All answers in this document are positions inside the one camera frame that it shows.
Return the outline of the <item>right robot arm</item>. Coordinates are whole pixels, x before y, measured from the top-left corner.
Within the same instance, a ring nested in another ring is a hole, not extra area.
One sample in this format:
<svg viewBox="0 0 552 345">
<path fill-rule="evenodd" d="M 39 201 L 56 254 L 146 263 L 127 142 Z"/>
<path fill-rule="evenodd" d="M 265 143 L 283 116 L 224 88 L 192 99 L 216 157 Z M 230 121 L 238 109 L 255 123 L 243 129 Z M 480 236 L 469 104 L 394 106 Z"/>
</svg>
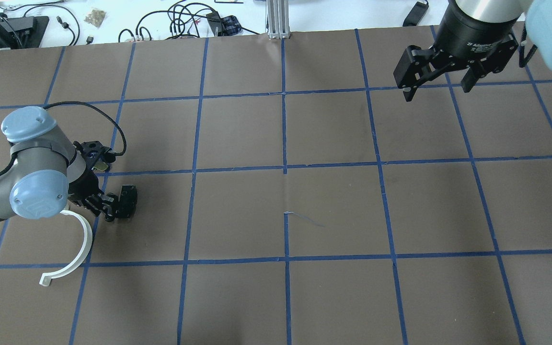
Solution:
<svg viewBox="0 0 552 345">
<path fill-rule="evenodd" d="M 513 57 L 520 68 L 539 54 L 552 71 L 552 0 L 451 0 L 433 44 L 408 46 L 393 72 L 406 101 L 443 74 L 463 70 L 469 92 Z"/>
</svg>

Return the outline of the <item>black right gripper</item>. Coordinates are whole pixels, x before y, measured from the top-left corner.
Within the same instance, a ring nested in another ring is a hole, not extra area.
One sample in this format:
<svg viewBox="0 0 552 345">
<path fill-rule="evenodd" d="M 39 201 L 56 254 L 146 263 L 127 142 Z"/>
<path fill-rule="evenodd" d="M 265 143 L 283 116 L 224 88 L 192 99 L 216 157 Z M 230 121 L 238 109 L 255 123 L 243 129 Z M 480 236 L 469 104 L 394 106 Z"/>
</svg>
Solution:
<svg viewBox="0 0 552 345">
<path fill-rule="evenodd" d="M 458 5 L 449 5 L 434 47 L 408 46 L 396 65 L 393 77 L 405 101 L 412 101 L 418 88 L 447 72 L 467 67 L 461 81 L 463 92 L 470 92 L 487 74 L 500 73 L 519 47 L 511 35 L 515 22 L 482 22 Z"/>
</svg>

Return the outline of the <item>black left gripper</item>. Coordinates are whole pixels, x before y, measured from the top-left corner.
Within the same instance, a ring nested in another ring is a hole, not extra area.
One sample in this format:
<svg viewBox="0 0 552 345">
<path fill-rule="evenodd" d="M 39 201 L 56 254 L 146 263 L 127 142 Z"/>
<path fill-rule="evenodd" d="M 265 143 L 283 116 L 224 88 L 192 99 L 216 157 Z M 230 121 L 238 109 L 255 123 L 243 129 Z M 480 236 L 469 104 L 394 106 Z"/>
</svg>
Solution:
<svg viewBox="0 0 552 345">
<path fill-rule="evenodd" d="M 120 219 L 120 199 L 105 194 L 99 188 L 94 168 L 107 171 L 114 162 L 114 151 L 99 141 L 73 142 L 75 155 L 68 166 L 68 201 L 89 210 L 95 218 L 103 215 L 105 221 Z"/>
</svg>

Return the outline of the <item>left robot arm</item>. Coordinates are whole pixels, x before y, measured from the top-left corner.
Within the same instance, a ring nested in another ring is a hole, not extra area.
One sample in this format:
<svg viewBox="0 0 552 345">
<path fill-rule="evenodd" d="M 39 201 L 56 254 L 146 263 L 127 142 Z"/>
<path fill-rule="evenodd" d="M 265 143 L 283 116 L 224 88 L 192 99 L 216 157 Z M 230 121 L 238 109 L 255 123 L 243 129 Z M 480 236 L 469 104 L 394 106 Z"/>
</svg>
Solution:
<svg viewBox="0 0 552 345">
<path fill-rule="evenodd" d="M 123 151 L 99 141 L 72 142 L 48 110 L 54 104 L 12 111 L 0 129 L 10 145 L 10 161 L 0 171 L 0 223 L 15 216 L 52 218 L 68 202 L 105 220 L 128 218 L 137 194 L 106 194 L 94 169 L 106 168 Z"/>
</svg>

